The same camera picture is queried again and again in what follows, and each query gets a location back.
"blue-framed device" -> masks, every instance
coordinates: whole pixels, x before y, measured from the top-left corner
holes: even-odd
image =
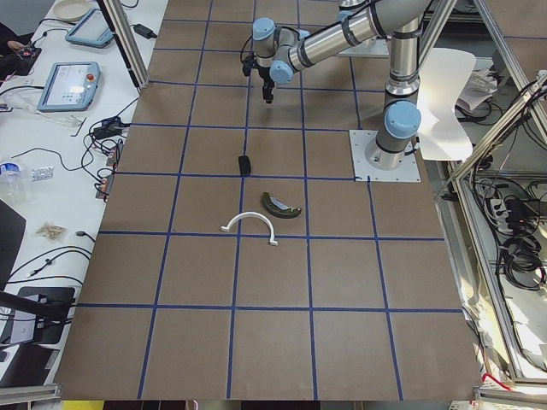
[[[100,9],[91,9],[65,36],[69,43],[88,45],[101,49],[113,38]]]
[[[56,62],[38,103],[42,112],[84,111],[97,90],[101,71],[94,61]]]

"person's hand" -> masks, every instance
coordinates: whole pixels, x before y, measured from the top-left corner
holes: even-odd
[[[9,40],[9,41],[8,41],[8,47],[10,47],[10,49],[11,49],[13,52],[17,52],[17,51],[19,51],[20,49],[24,48],[25,45],[19,43],[18,41]]]

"black sleeve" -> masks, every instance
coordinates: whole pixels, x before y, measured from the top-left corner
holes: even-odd
[[[8,47],[8,41],[19,41],[18,38],[19,37],[17,34],[11,31],[9,27],[6,27],[4,24],[0,23],[0,55],[6,56],[11,53],[12,50]]]

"plastic water bottle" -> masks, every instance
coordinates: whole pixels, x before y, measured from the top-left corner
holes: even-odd
[[[21,168],[14,162],[0,164],[0,197],[8,205],[17,205],[26,200]]]

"red cable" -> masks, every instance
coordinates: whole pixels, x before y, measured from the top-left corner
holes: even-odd
[[[497,380],[495,377],[493,377],[490,373],[485,373],[482,375],[482,382],[484,383],[487,378],[492,380],[495,384],[502,387],[503,389],[506,389],[508,391],[513,391],[513,389],[511,389],[507,384],[503,384],[502,382]]]

